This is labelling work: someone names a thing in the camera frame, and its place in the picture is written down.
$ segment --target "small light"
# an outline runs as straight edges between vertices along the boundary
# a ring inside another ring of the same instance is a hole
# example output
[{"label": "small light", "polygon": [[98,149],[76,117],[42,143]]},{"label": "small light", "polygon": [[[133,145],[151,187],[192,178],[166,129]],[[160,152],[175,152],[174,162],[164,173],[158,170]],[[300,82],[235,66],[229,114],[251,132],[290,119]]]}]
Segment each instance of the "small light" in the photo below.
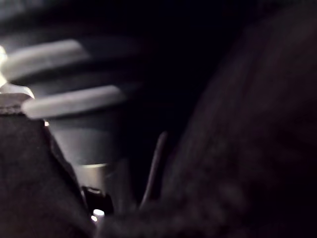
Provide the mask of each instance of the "small light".
[{"label": "small light", "polygon": [[95,210],[93,211],[93,214],[94,214],[95,216],[97,216],[97,217],[103,217],[103,216],[105,216],[105,212],[102,211],[102,210],[99,210],[99,209],[95,209]]},{"label": "small light", "polygon": [[91,216],[91,220],[93,220],[94,222],[97,222],[97,217],[95,217],[95,216]]}]

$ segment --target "dark fabric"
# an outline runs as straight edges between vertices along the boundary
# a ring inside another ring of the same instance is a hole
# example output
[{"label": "dark fabric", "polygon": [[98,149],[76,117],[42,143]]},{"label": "dark fabric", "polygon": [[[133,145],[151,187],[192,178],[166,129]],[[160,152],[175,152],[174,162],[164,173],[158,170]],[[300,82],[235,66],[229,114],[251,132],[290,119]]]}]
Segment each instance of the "dark fabric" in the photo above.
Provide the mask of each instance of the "dark fabric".
[{"label": "dark fabric", "polygon": [[27,98],[0,94],[0,236],[90,237],[94,226],[50,152],[44,123],[20,113]]},{"label": "dark fabric", "polygon": [[317,8],[247,29],[200,99],[163,196],[98,238],[316,237]]}]

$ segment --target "gear shift lever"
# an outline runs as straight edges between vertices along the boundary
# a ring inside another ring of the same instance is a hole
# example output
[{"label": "gear shift lever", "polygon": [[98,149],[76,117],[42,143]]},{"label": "gear shift lever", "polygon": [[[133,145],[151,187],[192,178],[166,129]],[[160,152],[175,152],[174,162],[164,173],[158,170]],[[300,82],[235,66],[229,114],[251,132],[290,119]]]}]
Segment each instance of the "gear shift lever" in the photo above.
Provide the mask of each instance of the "gear shift lever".
[{"label": "gear shift lever", "polygon": [[22,109],[49,122],[91,213],[135,207],[120,122],[145,81],[144,45],[126,37],[66,40],[19,50],[1,68],[32,90],[35,99]]}]

